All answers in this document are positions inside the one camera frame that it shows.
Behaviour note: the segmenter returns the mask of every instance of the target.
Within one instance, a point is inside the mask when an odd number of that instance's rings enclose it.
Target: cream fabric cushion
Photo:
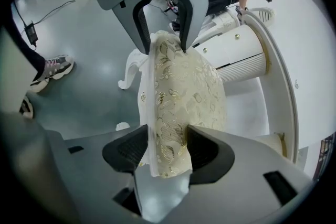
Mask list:
[[[155,42],[155,130],[158,170],[168,178],[192,169],[188,124],[224,130],[225,92],[214,67],[194,48],[164,31]]]

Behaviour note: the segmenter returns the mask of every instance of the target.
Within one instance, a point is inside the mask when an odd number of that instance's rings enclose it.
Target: ribbed white panel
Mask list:
[[[259,54],[217,70],[223,83],[260,77],[266,72],[265,54]]]

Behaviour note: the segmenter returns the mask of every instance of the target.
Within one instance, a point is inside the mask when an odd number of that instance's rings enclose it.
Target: small white object on floor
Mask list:
[[[127,129],[129,127],[130,127],[130,125],[127,122],[120,122],[120,123],[117,124],[117,127],[115,127],[115,130],[120,131],[120,130],[123,130],[123,129]]]

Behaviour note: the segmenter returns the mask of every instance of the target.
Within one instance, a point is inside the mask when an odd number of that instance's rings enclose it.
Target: gray floor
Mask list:
[[[18,0],[17,5],[28,24],[39,21],[66,1],[70,0]],[[164,3],[152,4],[164,8]],[[151,33],[170,30],[170,20],[160,9],[147,6],[144,11],[150,18]],[[23,23],[15,11],[13,16],[22,31]],[[96,0],[90,0],[83,9],[76,3],[68,4],[36,25],[36,31],[39,54],[45,58],[68,54],[76,62],[69,75],[51,79],[38,94],[27,93],[35,119],[44,128],[70,139],[114,131],[119,122],[139,125],[140,74],[127,91],[118,88],[118,81],[124,78],[127,57],[135,45],[111,10],[101,9]],[[23,38],[29,44],[25,33]]]

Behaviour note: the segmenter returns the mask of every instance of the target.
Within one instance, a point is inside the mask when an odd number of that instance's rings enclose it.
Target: sneaker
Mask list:
[[[30,103],[27,96],[25,96],[22,101],[20,113],[28,119],[32,119],[34,116],[34,110],[33,110],[32,103]]]
[[[59,55],[46,60],[43,74],[40,78],[32,82],[30,85],[31,90],[33,92],[41,91],[47,86],[50,78],[60,79],[70,73],[73,67],[73,58],[68,55]]]

